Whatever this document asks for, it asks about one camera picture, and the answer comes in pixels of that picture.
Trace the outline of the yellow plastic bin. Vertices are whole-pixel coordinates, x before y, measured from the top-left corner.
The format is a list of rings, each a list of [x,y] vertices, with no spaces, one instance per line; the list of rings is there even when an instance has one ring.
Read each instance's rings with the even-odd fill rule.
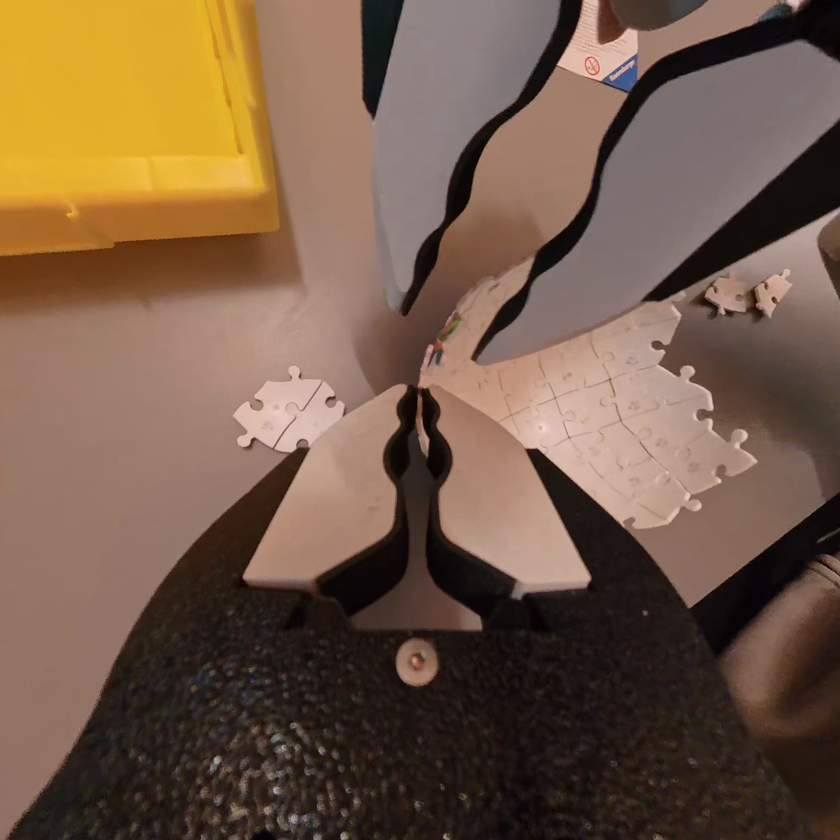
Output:
[[[278,230],[250,1],[1,2],[1,253]]]

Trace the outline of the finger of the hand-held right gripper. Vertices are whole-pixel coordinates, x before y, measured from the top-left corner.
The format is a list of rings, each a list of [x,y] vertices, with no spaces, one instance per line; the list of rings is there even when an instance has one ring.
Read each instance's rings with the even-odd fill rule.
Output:
[[[371,2],[371,193],[395,312],[430,277],[487,143],[565,48],[565,1]]]
[[[654,293],[838,120],[839,64],[803,43],[667,82],[607,155],[583,234],[546,271],[535,255],[474,360],[491,364],[542,350],[640,302],[670,298],[768,246],[747,245],[747,255],[714,259],[682,290]]]

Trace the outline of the white instruction sheet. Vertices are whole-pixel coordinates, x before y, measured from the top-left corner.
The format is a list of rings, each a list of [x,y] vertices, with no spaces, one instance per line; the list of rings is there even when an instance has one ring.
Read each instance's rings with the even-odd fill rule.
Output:
[[[557,67],[609,88],[630,92],[638,77],[637,31],[628,29],[603,44],[598,39],[598,13],[596,1],[582,2],[573,38]]]

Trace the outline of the joined pair of puzzle pieces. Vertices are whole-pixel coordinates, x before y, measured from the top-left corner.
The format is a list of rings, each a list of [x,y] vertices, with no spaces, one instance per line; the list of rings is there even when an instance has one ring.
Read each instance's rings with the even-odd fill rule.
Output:
[[[344,403],[322,379],[305,378],[292,365],[284,381],[267,381],[255,393],[258,406],[243,403],[234,413],[242,427],[241,448],[262,444],[288,455],[309,448],[344,416]]]

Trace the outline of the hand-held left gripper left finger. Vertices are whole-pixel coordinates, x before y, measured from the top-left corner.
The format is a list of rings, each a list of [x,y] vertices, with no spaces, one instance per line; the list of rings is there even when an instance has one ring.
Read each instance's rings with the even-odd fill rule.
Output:
[[[333,599],[346,615],[396,587],[408,562],[402,477],[417,402],[414,385],[395,385],[298,457],[244,583]]]

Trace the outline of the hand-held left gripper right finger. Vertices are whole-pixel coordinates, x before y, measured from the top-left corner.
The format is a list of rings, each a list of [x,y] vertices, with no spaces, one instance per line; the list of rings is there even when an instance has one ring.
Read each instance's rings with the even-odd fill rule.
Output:
[[[528,450],[442,387],[423,389],[434,478],[426,555],[435,584],[480,617],[529,595],[584,591],[592,577]]]

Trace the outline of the curved jigsaw puzzle piece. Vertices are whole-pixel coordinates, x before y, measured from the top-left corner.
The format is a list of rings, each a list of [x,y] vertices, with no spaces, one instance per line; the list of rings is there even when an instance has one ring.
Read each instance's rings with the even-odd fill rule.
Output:
[[[713,307],[716,315],[742,314],[753,308],[754,295],[745,281],[735,276],[719,277],[712,281],[703,294],[703,301]]]
[[[792,289],[790,280],[791,271],[783,269],[780,274],[775,274],[761,281],[752,290],[754,305],[763,317],[770,319],[774,310]]]

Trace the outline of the partly built puzzle ball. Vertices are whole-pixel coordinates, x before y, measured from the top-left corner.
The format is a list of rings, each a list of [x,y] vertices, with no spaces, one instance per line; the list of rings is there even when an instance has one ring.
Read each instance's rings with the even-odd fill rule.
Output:
[[[516,360],[478,364],[478,342],[529,276],[533,259],[479,280],[429,344],[419,375],[541,451],[615,520],[636,529],[697,511],[697,496],[757,464],[748,434],[720,436],[712,395],[686,365],[662,366],[679,326],[673,299]]]

